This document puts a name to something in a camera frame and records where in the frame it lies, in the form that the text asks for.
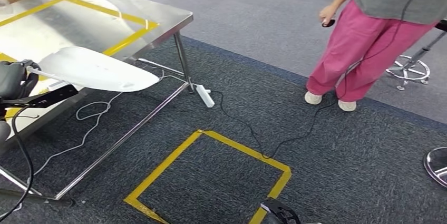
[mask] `blue carpet border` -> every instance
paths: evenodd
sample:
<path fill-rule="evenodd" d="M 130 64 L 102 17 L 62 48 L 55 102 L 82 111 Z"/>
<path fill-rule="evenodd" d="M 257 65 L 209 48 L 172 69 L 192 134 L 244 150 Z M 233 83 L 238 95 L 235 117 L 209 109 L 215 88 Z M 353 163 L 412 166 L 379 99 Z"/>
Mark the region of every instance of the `blue carpet border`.
<path fill-rule="evenodd" d="M 203 50 L 206 50 L 210 53 L 215 53 L 221 57 L 227 58 L 227 59 L 231 59 L 234 60 L 236 62 L 245 64 L 247 66 L 251 66 L 251 67 L 256 67 L 259 68 L 263 71 L 266 71 L 270 74 L 276 75 L 280 78 L 286 79 L 290 82 L 299 84 L 299 85 L 305 85 L 306 81 L 307 81 L 307 77 L 287 71 L 287 70 L 283 70 L 280 69 L 278 67 L 251 59 L 249 57 L 225 50 L 223 48 L 220 47 L 216 47 L 210 44 L 207 44 L 205 42 L 202 41 L 197 41 L 194 40 L 192 38 L 188 38 L 183 36 L 183 41 L 190 45 L 190 46 L 194 46 Z M 363 105 L 367 105 L 369 107 L 372 107 L 374 109 L 377 110 L 381 110 L 383 112 L 387 112 L 388 114 L 391 114 L 393 116 L 396 116 L 398 118 L 402 118 L 403 120 L 407 120 L 409 122 L 412 122 L 414 124 L 418 124 L 421 126 L 424 126 L 426 128 L 429 129 L 433 129 L 442 133 L 447 133 L 447 124 L 429 119 L 427 117 L 409 112 L 409 111 L 405 111 L 402 110 L 400 108 L 394 107 L 392 105 L 388 105 L 370 98 L 364 98 L 361 100 L 361 103 Z"/>

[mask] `hand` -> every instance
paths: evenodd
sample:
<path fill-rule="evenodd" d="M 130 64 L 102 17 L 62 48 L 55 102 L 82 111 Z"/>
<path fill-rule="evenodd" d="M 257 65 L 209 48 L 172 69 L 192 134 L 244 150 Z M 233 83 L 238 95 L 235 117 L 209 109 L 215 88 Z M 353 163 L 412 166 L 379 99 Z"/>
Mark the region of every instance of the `hand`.
<path fill-rule="evenodd" d="M 338 7 L 333 5 L 328 5 L 322 9 L 320 12 L 320 22 L 323 23 L 324 26 L 326 26 L 329 21 L 335 16 L 335 13 L 337 12 Z"/>

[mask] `pink pants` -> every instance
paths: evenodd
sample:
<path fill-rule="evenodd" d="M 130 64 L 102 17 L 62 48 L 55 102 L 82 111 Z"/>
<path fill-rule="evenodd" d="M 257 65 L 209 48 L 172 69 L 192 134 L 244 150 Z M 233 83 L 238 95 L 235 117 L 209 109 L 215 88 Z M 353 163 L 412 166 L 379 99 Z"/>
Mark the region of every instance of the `pink pants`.
<path fill-rule="evenodd" d="M 363 58 L 336 87 L 340 100 L 360 100 L 385 69 L 435 24 L 368 17 L 352 0 L 341 12 L 326 51 L 306 87 L 312 94 L 323 95 L 335 87 L 351 65 Z"/>

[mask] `table top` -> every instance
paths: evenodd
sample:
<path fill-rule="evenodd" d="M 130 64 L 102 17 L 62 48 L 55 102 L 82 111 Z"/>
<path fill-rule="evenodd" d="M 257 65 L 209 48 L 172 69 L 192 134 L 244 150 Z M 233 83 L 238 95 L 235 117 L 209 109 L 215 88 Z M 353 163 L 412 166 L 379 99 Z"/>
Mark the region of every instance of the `table top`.
<path fill-rule="evenodd" d="M 81 46 L 130 62 L 193 20 L 190 11 L 149 0 L 21 0 L 10 7 L 13 14 L 0 11 L 0 60 L 39 62 L 63 47 Z M 32 95 L 55 82 L 42 78 Z M 42 116 L 57 105 L 22 115 Z M 17 127 L 34 121 L 19 118 Z"/>

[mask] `chrome stool base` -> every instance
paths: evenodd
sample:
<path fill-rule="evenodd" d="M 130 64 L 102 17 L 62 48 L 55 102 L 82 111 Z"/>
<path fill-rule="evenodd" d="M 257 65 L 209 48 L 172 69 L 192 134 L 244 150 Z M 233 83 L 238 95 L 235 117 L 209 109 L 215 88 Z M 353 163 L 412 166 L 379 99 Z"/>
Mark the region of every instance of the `chrome stool base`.
<path fill-rule="evenodd" d="M 421 48 L 415 55 L 406 56 L 400 55 L 397 60 L 394 62 L 393 67 L 386 70 L 386 72 L 398 79 L 403 80 L 402 84 L 397 86 L 397 89 L 400 91 L 405 90 L 405 86 L 409 81 L 421 81 L 422 84 L 428 84 L 430 79 L 430 68 L 427 64 L 421 61 L 421 58 L 424 57 L 426 53 L 428 53 L 433 45 L 435 45 L 438 41 L 440 41 L 446 34 L 443 28 L 445 28 L 447 22 L 440 22 L 436 28 L 441 29 L 443 32 L 438 35 L 428 46 Z M 399 59 L 405 59 L 405 63 L 400 63 Z M 422 71 L 416 70 L 416 66 L 422 66 Z"/>
<path fill-rule="evenodd" d="M 447 148 L 437 148 L 424 158 L 428 174 L 440 185 L 447 188 Z"/>
<path fill-rule="evenodd" d="M 430 79 L 430 68 L 422 61 L 414 61 L 412 57 L 406 55 L 400 55 L 399 58 L 407 60 L 402 64 L 399 61 L 395 61 L 393 67 L 386 70 L 386 72 L 396 78 L 402 79 L 402 83 L 397 86 L 400 91 L 405 90 L 405 86 L 409 81 L 421 81 L 422 84 L 428 84 Z M 416 70 L 416 65 L 422 66 L 423 71 Z"/>

